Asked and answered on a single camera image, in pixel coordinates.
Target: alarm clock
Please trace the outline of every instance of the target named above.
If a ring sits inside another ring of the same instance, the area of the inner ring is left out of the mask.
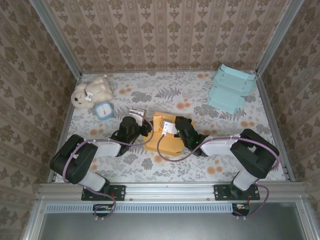
[[[94,111],[98,119],[107,120],[114,116],[114,110],[110,103],[102,102],[94,107]]]

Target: damask wallpaper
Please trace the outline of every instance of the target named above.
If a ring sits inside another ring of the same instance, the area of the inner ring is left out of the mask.
[[[0,1],[0,239],[23,234],[75,79],[28,0]]]
[[[296,180],[320,220],[320,1],[305,0],[263,73]]]
[[[85,73],[255,69],[289,0],[45,0]]]

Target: light blue object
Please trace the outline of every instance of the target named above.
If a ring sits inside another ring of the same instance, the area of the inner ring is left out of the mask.
[[[235,114],[244,103],[243,97],[222,88],[213,86],[209,92],[208,105],[230,114]]]
[[[255,77],[255,74],[248,74],[222,64],[213,78],[213,83],[219,89],[248,96],[256,84]]]
[[[114,110],[108,102],[102,102],[94,107],[98,119],[107,120],[114,116]]]

